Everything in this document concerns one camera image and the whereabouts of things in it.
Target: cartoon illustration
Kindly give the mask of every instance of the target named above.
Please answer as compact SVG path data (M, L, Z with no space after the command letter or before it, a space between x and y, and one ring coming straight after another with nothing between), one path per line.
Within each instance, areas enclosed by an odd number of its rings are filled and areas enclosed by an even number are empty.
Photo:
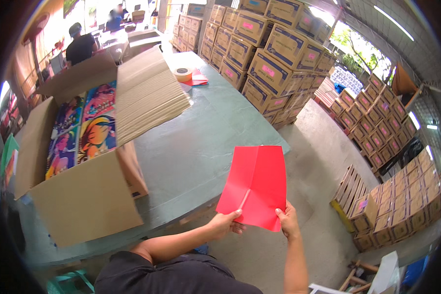
M115 110L100 115L82 125L78 163L116 148Z
M91 120L114 109L116 81L99 85L88 91L83 111L83 122Z
M51 141L47 156L46 180L75 165L78 126Z
M54 129L57 131L57 135L80 124L83 101L83 97L76 96L70 102L62 103L54 122Z

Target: cardboard sheet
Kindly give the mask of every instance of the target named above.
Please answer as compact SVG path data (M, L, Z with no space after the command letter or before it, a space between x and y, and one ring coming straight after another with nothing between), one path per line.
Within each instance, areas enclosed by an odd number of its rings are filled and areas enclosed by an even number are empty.
M286 168L281 146L237 146L216 211L242 209L236 221L279 232L275 209L286 208Z

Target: black shirt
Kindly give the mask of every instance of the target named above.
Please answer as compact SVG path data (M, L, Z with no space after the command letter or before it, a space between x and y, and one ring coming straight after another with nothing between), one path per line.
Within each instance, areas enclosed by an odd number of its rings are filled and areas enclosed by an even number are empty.
M154 267L142 256L120 251L110 258L95 281L95 292L125 294L261 294L235 280L212 256L185 254Z
M91 34L86 34L76 38L67 47L67 61L70 61L72 65L76 65L77 63L92 57L92 47L94 43L95 38Z

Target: green plastic stool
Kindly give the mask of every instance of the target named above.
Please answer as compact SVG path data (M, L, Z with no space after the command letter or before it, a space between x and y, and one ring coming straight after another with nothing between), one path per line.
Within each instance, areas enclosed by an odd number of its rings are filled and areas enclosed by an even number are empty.
M85 277L86 270L79 269L76 271L68 272L62 276L57 276L47 282L48 294L94 294L95 288L92 283ZM77 289L75 285L75 278L81 278L83 282L88 286L86 291L83 289Z

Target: person's right hand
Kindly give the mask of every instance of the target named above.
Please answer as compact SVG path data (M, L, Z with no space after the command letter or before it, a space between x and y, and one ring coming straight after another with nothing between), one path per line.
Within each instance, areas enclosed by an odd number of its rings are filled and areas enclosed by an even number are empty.
M286 200L286 211L276 209L276 215L279 217L281 223L282 232L286 238L298 238L300 237L299 224L297 223L296 209Z

